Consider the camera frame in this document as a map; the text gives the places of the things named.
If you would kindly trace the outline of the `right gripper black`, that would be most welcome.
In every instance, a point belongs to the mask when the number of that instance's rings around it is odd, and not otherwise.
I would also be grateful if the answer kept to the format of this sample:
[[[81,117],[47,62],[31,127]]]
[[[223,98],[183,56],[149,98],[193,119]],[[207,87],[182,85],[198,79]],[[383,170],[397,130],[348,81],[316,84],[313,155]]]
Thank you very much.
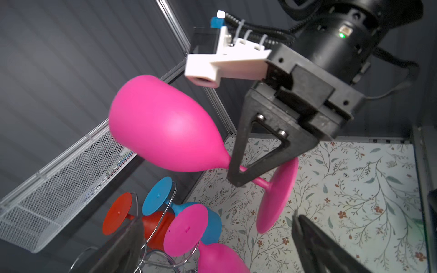
[[[266,76],[247,93],[228,180],[241,187],[335,139],[364,95],[286,45],[269,53]]]

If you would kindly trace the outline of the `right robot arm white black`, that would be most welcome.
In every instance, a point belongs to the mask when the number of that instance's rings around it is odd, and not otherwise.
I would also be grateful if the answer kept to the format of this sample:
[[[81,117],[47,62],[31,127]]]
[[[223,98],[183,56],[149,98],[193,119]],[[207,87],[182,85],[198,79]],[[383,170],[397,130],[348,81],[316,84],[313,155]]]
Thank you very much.
[[[422,18],[421,1],[313,1],[294,9],[281,5],[298,26],[289,40],[275,42],[260,75],[246,94],[228,180],[240,187],[287,161],[335,139],[361,106],[371,100],[353,86],[373,55],[407,76],[388,90],[391,96],[411,87],[416,62],[396,58],[379,47],[393,28]],[[254,124],[281,141],[275,151],[245,169],[240,167]]]

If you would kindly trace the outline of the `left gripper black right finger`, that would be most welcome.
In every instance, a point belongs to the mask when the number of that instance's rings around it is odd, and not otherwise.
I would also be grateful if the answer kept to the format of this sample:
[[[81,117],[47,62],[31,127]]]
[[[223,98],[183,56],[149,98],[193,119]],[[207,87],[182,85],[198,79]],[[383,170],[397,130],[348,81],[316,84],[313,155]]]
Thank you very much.
[[[305,273],[371,273],[304,215],[293,215],[292,238]]]

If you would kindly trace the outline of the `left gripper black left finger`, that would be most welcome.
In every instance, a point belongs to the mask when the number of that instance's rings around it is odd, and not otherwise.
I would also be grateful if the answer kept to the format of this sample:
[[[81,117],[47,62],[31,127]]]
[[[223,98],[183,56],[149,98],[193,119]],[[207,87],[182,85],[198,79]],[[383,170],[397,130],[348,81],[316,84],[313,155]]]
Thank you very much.
[[[140,262],[144,227],[135,218],[76,267],[78,273],[133,273]]]

